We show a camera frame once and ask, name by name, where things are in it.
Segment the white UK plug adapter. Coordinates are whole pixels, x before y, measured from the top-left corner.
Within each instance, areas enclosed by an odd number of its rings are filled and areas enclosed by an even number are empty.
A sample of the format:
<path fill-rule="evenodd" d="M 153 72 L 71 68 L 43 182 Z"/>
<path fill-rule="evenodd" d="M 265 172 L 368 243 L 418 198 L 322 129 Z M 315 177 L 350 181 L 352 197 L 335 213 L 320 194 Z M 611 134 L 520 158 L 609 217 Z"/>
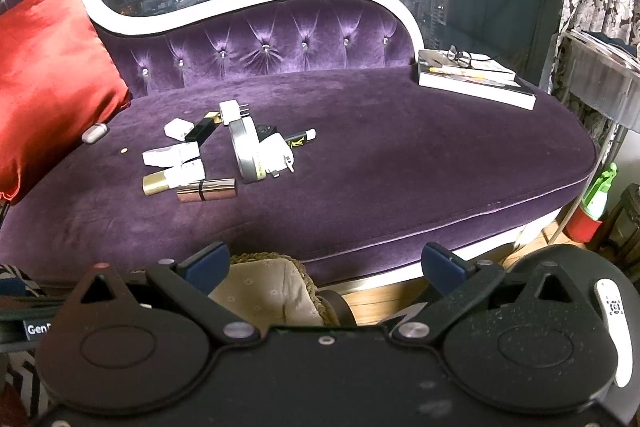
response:
<path fill-rule="evenodd" d="M 265 173 L 273 178 L 280 176 L 280 172 L 294 171 L 294 154 L 280 133 L 273 133 L 259 142 L 258 157 Z"/>

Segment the small white square adapter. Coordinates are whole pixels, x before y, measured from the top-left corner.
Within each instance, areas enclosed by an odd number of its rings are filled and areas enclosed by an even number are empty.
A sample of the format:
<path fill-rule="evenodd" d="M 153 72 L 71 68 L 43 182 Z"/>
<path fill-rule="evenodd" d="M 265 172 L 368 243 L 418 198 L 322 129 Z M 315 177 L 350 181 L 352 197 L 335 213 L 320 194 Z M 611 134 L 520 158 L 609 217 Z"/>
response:
<path fill-rule="evenodd" d="M 181 118 L 171 119 L 164 126 L 164 133 L 169 139 L 179 142 L 186 141 L 186 136 L 194 129 L 195 124 Z"/>

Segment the round silver tin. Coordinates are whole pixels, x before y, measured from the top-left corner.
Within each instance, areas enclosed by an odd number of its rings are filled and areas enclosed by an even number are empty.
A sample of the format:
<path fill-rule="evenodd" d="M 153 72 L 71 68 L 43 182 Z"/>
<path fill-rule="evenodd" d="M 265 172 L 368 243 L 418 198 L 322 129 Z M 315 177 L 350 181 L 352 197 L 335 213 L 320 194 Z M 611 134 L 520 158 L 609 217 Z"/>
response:
<path fill-rule="evenodd" d="M 246 116 L 231 121 L 229 132 L 236 165 L 243 181 L 254 183 L 265 179 L 266 172 L 258 158 L 260 142 L 253 118 Z"/>

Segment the white three-pin adapter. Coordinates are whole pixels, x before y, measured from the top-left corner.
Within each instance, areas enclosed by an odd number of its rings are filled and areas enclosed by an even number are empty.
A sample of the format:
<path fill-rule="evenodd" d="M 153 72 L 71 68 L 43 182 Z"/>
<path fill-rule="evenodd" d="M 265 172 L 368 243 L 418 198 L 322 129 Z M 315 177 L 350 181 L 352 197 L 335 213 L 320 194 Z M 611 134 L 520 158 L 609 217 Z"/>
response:
<path fill-rule="evenodd" d="M 219 103 L 219 116 L 221 124 L 229 126 L 232 121 L 242 119 L 250 115 L 250 106 L 246 103 L 239 103 L 236 100 L 229 100 Z"/>

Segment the black LV lighter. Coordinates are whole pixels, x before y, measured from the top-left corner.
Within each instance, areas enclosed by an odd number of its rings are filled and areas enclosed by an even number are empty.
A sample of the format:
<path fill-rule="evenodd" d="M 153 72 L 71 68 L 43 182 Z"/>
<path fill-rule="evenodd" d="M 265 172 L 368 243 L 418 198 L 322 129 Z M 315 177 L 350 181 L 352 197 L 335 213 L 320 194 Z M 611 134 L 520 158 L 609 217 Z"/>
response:
<path fill-rule="evenodd" d="M 306 131 L 298 132 L 298 133 L 286 136 L 284 138 L 284 141 L 286 144 L 288 144 L 288 147 L 296 148 L 296 147 L 302 147 L 305 144 L 311 141 L 314 141 L 314 139 L 316 138 L 317 138 L 316 129 L 310 128 L 310 129 L 307 129 Z"/>

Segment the black gold lipstick tube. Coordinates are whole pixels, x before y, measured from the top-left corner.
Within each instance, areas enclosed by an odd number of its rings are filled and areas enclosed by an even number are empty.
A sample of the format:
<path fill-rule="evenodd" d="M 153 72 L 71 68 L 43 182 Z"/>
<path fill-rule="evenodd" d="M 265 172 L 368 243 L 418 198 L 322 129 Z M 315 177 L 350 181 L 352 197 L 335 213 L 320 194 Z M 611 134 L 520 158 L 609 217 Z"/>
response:
<path fill-rule="evenodd" d="M 221 116 L 218 110 L 208 112 L 184 137 L 186 143 L 196 143 L 202 146 L 203 143 L 213 134 L 221 123 Z"/>

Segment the beige lined wicker basket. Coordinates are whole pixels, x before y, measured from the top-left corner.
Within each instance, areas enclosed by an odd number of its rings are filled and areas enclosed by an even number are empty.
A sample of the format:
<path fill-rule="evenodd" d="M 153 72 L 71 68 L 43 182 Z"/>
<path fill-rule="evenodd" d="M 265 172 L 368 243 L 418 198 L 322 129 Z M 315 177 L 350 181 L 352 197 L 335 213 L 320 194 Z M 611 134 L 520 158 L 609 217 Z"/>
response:
<path fill-rule="evenodd" d="M 319 291 L 299 261 L 276 253 L 233 256 L 209 298 L 263 333 L 277 325 L 357 324 L 341 295 Z"/>

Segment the black cube charger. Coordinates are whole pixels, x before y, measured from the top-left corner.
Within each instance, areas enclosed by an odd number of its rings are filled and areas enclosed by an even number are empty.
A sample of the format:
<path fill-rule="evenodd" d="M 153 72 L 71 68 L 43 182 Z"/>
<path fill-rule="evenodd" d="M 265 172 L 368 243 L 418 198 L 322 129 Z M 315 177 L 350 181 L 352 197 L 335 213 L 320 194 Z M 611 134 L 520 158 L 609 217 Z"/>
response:
<path fill-rule="evenodd" d="M 259 141 L 264 141 L 269 138 L 270 135 L 273 135 L 278 132 L 276 126 L 271 126 L 271 124 L 258 124 L 256 126 L 256 133 Z"/>

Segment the white angled plug adapter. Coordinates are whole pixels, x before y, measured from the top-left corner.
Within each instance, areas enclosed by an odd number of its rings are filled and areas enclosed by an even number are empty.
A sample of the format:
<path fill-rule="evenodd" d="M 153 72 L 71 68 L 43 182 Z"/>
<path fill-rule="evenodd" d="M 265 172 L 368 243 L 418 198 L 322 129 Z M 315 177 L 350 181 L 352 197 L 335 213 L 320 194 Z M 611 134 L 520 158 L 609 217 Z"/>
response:
<path fill-rule="evenodd" d="M 157 147 L 142 153 L 143 164 L 160 169 L 180 166 L 200 157 L 200 147 L 196 142 L 181 142 L 171 146 Z"/>

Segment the purple tufted velvet sofa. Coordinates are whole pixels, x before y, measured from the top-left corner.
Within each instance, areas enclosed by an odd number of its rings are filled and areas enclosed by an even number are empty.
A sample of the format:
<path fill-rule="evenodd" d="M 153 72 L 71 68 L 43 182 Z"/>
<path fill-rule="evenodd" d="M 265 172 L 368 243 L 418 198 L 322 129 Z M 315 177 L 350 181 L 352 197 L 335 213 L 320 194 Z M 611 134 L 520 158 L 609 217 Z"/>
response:
<path fill-rule="evenodd" d="M 1 0 L 2 12 L 21 1 Z M 597 160 L 547 93 L 527 110 L 421 87 L 419 34 L 398 0 L 214 0 L 142 18 L 81 2 L 131 102 L 4 219 L 2 260 L 43 282 L 216 241 L 294 257 L 322 285 L 396 275 L 427 242 L 472 258 L 543 228 Z M 165 124 L 230 98 L 282 133 L 316 129 L 294 171 L 221 202 L 146 196 L 142 153 L 168 144 Z"/>

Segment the white earbuds case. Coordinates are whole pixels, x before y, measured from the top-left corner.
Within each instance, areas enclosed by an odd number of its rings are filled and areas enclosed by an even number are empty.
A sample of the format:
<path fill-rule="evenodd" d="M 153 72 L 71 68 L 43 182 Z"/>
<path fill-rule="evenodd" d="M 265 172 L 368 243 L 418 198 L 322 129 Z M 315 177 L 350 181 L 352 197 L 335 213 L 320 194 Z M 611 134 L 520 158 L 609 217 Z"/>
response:
<path fill-rule="evenodd" d="M 107 133 L 107 124 L 93 124 L 81 135 L 81 140 L 86 144 L 94 144 L 103 139 Z"/>

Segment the yellow pencil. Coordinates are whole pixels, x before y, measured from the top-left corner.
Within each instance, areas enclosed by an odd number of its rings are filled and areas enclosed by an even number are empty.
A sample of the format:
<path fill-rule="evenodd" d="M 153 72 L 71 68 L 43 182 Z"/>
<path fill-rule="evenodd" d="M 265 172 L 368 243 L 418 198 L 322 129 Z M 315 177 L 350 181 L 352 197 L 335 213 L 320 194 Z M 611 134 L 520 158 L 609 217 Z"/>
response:
<path fill-rule="evenodd" d="M 473 78 L 473 79 L 479 79 L 479 80 L 488 79 L 488 77 L 485 74 L 483 74 L 477 69 L 455 68 L 455 67 L 449 67 L 449 66 L 442 66 L 442 67 L 430 66 L 427 70 L 430 74 L 434 74 L 434 75 L 459 76 L 459 77 Z"/>

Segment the red cup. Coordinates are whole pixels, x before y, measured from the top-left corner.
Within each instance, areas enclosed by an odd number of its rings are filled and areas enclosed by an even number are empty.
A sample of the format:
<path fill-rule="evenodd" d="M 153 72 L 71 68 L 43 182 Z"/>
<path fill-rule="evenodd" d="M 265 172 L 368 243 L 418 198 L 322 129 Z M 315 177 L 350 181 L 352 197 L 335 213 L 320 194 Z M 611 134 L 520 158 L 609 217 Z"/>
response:
<path fill-rule="evenodd" d="M 564 234 L 576 243 L 587 244 L 596 235 L 601 225 L 600 220 L 593 220 L 582 206 L 579 206 L 565 225 Z"/>

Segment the white gold lipstick tube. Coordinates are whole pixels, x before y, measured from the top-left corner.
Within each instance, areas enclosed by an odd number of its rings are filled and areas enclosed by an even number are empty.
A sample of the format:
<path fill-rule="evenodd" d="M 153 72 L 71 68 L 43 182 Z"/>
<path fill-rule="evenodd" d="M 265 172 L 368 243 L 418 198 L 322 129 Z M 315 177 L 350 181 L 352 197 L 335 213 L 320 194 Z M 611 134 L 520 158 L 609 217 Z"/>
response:
<path fill-rule="evenodd" d="M 203 161 L 193 159 L 180 166 L 148 174 L 142 179 L 142 191 L 146 196 L 151 196 L 202 181 L 205 177 Z"/>

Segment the rose gold lipstick tube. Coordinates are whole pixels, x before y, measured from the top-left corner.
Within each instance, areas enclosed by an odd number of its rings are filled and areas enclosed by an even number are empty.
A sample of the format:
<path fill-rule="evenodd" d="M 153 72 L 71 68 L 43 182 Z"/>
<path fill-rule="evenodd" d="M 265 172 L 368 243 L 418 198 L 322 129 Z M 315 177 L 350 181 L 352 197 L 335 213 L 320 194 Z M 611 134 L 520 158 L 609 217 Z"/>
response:
<path fill-rule="evenodd" d="M 236 196 L 236 181 L 228 179 L 205 179 L 178 188 L 180 202 L 207 202 Z"/>

